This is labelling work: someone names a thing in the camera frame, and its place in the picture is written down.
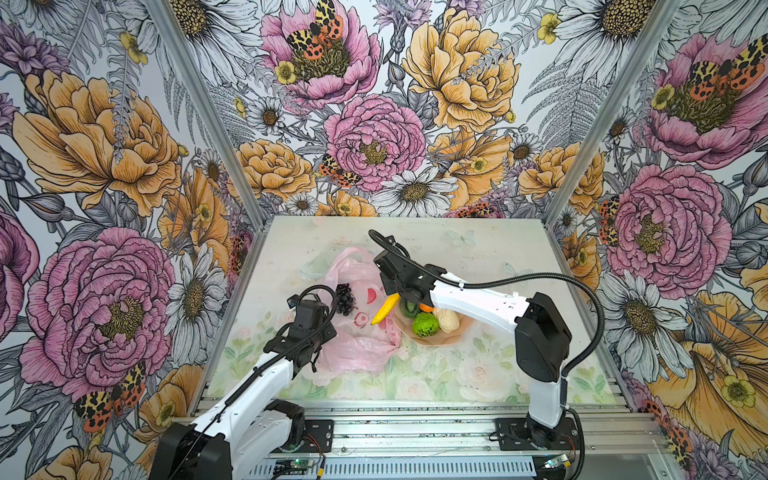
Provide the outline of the fake green lime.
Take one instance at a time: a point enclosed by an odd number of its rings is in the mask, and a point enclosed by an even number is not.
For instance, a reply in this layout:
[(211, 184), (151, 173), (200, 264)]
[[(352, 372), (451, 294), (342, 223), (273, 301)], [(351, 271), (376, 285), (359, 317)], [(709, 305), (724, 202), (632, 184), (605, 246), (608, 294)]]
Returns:
[(401, 299), (399, 301), (399, 309), (403, 317), (411, 320), (415, 319), (416, 316), (421, 313), (421, 309), (418, 304), (412, 303), (405, 299)]

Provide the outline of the fake yellow banana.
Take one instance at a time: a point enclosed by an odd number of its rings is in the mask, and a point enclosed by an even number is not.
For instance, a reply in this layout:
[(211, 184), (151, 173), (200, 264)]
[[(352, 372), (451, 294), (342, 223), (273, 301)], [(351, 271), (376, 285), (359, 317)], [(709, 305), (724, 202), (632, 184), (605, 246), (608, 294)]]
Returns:
[(392, 295), (389, 295), (384, 304), (381, 306), (381, 308), (377, 311), (373, 319), (371, 320), (371, 325), (378, 325), (381, 322), (383, 322), (389, 314), (392, 312), (392, 310), (398, 305), (400, 301), (400, 295), (395, 293)]

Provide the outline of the fake green custard apple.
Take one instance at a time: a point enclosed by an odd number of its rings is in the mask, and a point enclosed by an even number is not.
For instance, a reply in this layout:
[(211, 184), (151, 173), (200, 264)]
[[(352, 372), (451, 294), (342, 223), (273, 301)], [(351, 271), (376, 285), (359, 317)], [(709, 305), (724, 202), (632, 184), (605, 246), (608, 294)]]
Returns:
[(439, 320), (432, 313), (421, 312), (413, 319), (412, 331), (420, 338), (431, 337), (437, 334), (439, 330)]

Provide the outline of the pink plastic bag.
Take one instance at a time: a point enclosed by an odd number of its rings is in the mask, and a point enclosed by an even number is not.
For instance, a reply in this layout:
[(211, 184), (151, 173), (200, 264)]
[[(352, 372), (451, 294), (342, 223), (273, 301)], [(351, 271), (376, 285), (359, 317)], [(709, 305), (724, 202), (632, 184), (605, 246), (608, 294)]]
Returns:
[(349, 247), (331, 263), (322, 283), (333, 289), (346, 285), (353, 302), (338, 306), (332, 320), (336, 336), (325, 343), (317, 370), (330, 378), (345, 373), (377, 375), (401, 346), (401, 333), (392, 316), (372, 323), (388, 298), (373, 256), (365, 249)]

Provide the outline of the pink petal-shaped bowl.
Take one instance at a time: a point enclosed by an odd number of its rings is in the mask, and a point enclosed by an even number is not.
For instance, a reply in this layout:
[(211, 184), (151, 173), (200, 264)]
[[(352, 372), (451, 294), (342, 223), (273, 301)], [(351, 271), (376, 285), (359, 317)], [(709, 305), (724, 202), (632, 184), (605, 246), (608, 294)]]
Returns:
[(395, 325), (403, 335), (414, 340), (417, 344), (424, 346), (448, 346), (456, 344), (464, 337), (469, 328), (475, 323), (475, 321), (470, 317), (459, 314), (459, 326), (451, 333), (446, 333), (441, 329), (438, 329), (434, 335), (428, 337), (420, 337), (412, 329), (413, 320), (405, 316), (399, 306), (396, 306), (393, 309), (391, 315)]

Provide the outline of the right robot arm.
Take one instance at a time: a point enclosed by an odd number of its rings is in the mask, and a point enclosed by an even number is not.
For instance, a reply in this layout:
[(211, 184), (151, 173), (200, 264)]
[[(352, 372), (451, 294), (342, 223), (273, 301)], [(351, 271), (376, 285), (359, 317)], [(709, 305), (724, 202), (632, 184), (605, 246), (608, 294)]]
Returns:
[(515, 336), (518, 369), (529, 378), (529, 407), (515, 437), (537, 448), (552, 445), (567, 403), (567, 375), (572, 333), (552, 298), (537, 292), (524, 297), (497, 290), (529, 280), (574, 280), (554, 272), (536, 272), (486, 283), (467, 283), (442, 267), (422, 266), (395, 251), (373, 260), (385, 292), (417, 306), (462, 314)]

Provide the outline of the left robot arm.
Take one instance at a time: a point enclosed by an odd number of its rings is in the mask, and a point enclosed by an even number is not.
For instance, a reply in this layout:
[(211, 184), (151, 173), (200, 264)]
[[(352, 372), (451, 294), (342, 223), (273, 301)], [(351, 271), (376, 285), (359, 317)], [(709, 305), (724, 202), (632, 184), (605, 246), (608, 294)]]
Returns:
[(161, 436), (150, 479), (242, 479), (278, 449), (306, 437), (304, 408), (277, 398), (333, 339), (335, 303), (317, 295), (289, 300), (294, 320), (269, 340), (249, 376), (204, 414)]

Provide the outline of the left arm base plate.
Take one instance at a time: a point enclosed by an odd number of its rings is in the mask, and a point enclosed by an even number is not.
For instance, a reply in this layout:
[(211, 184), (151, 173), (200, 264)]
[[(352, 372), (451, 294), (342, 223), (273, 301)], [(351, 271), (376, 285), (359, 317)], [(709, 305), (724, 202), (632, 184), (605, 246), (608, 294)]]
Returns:
[(334, 441), (335, 422), (333, 420), (308, 419), (304, 432), (294, 443), (283, 447), (284, 453), (323, 454), (330, 453)]

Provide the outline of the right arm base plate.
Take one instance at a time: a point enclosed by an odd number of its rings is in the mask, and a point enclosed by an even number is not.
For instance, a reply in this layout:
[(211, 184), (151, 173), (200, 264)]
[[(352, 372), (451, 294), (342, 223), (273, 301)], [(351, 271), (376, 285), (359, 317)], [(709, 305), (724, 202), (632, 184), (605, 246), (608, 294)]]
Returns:
[(583, 435), (573, 418), (564, 416), (549, 428), (527, 417), (497, 418), (488, 436), (502, 451), (577, 450)]

